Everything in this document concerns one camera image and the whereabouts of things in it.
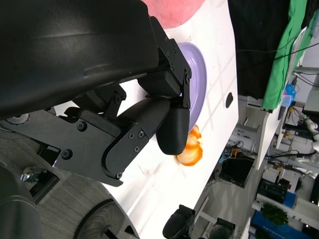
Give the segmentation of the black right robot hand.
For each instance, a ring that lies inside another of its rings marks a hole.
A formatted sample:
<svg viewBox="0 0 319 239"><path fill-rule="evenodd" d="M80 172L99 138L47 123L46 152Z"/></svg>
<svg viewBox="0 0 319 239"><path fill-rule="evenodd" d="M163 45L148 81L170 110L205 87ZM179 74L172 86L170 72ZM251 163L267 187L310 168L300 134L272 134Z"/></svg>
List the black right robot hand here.
<svg viewBox="0 0 319 239"><path fill-rule="evenodd" d="M190 239L195 224L195 210L184 205L170 216L166 222L162 234L166 239ZM224 219L217 218L209 233L209 239L232 239L234 237L235 224Z"/></svg>

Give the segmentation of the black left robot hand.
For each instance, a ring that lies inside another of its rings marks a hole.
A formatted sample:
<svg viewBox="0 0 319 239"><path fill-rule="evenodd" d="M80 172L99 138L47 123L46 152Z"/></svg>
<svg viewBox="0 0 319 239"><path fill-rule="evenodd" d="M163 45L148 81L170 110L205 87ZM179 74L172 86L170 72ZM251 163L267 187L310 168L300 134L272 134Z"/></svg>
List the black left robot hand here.
<svg viewBox="0 0 319 239"><path fill-rule="evenodd" d="M3 0L0 126L111 186L152 137L183 152L191 68L140 0Z"/></svg>

